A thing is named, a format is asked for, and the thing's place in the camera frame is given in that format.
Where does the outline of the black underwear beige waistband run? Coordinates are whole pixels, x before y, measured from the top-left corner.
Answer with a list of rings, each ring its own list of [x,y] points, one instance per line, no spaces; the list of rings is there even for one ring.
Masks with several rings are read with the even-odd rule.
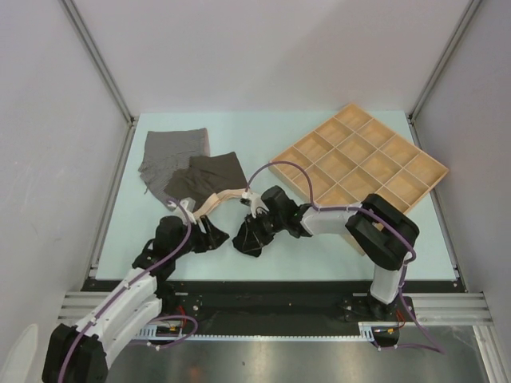
[[[244,255],[258,258],[263,248],[275,237],[275,232],[268,230],[262,223],[254,220],[245,221],[233,238],[233,247]]]

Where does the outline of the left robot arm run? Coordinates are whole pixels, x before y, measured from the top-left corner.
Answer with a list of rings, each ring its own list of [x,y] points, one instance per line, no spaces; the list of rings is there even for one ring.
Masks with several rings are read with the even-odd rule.
[[[186,320],[175,312],[176,296],[167,281],[177,259],[190,252],[213,251],[228,238],[205,215],[196,223],[174,215],[162,218],[153,238],[107,298],[76,324],[55,328],[42,380],[103,382],[119,353],[146,324],[155,318]]]

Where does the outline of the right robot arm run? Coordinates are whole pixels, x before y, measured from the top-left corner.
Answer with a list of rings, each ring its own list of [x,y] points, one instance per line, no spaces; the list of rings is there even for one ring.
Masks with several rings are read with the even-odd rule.
[[[416,257],[418,226],[378,194],[338,206],[298,205],[274,186],[262,195],[243,194],[251,208],[232,240],[237,251],[258,257],[281,231],[294,238],[349,234],[374,264],[367,306],[370,315],[387,320],[397,310],[407,265]]]

